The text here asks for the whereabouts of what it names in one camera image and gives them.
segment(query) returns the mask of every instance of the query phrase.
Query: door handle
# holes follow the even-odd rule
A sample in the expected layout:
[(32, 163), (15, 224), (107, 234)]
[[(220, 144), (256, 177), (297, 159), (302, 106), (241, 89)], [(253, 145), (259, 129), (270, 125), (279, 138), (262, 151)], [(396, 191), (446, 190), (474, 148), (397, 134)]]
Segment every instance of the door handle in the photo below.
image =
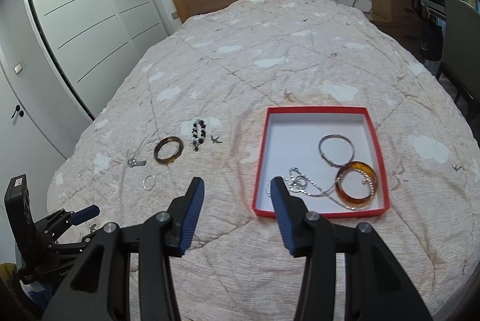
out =
[(19, 115), (20, 117), (23, 117), (23, 115), (25, 114), (25, 113), (23, 112), (23, 110), (20, 110), (20, 105), (16, 105), (16, 106), (15, 106), (15, 112), (13, 113), (13, 115), (12, 115), (11, 117), (12, 117), (12, 118), (15, 117), (15, 114), (16, 114), (17, 112), (19, 112), (18, 115)]

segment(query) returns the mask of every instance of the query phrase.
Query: red box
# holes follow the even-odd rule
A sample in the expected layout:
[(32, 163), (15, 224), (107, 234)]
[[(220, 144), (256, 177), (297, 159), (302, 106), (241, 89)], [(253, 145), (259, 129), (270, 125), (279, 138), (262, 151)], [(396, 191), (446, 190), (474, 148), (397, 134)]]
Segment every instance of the red box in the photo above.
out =
[[(256, 215), (275, 217), (270, 198), (265, 192), (265, 184), (274, 176), (288, 178), (290, 167), (298, 167), (302, 171), (303, 166), (305, 168), (303, 173), (320, 184), (323, 189), (328, 187), (322, 186), (322, 182), (324, 185), (333, 184), (338, 169), (330, 167), (318, 152), (318, 142), (327, 134), (341, 134), (348, 137), (355, 145), (353, 160), (363, 161), (375, 170), (378, 178), (378, 188), (374, 198), (362, 210), (351, 211), (335, 204), (326, 197), (313, 198), (301, 193), (297, 193), (295, 196), (301, 197), (309, 210), (318, 211), (326, 218), (371, 217), (381, 215), (390, 208), (382, 152), (366, 108), (342, 106), (278, 107), (268, 108), (263, 129), (262, 148), (252, 206)], [(348, 144), (340, 139), (327, 141), (334, 140), (337, 140), (337, 142), (329, 142), (329, 144)], [(332, 146), (331, 152), (344, 154), (345, 150), (342, 151), (339, 147), (340, 145)], [(309, 185), (308, 189), (312, 193), (316, 191), (312, 185)]]

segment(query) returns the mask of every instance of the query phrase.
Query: screw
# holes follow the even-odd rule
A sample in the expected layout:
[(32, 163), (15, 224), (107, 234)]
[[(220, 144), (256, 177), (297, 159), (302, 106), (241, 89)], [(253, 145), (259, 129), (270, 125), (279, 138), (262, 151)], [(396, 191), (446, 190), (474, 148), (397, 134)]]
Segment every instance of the screw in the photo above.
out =
[(360, 222), (357, 225), (357, 228), (362, 233), (370, 233), (373, 230), (373, 228), (368, 222)]
[(103, 227), (103, 230), (107, 233), (112, 233), (117, 229), (117, 225), (113, 222), (109, 222), (108, 224), (105, 224)]
[(309, 221), (318, 221), (320, 219), (320, 214), (317, 212), (306, 212), (305, 218)]
[(166, 222), (170, 219), (170, 214), (167, 212), (159, 212), (155, 218), (157, 219), (158, 222)]

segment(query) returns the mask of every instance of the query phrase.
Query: wooden dresser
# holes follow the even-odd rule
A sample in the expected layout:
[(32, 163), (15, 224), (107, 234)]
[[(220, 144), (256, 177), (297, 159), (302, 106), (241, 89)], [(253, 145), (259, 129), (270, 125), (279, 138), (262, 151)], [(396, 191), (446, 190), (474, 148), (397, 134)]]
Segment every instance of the wooden dresser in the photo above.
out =
[(412, 0), (371, 0), (367, 18), (382, 32), (398, 41), (421, 61), (422, 21), (412, 9)]

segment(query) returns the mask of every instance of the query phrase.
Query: sliding wardrobe door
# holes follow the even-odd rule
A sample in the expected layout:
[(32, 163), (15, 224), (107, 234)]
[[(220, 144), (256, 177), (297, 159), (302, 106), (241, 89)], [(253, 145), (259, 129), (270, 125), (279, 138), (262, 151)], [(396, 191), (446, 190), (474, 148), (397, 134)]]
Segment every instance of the sliding wardrobe door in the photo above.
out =
[(151, 0), (32, 0), (59, 67), (97, 116), (152, 45), (167, 37)]

